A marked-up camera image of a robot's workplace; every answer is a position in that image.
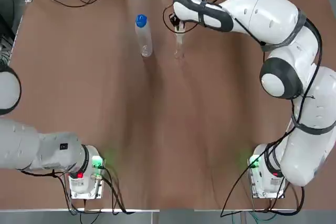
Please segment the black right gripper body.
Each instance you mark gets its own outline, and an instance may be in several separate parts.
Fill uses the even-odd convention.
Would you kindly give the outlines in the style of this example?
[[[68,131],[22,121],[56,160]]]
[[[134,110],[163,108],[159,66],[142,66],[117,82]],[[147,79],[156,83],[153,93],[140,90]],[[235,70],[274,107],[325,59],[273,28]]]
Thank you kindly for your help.
[[[185,23],[175,13],[169,14],[169,20],[174,27],[174,32],[185,32]]]

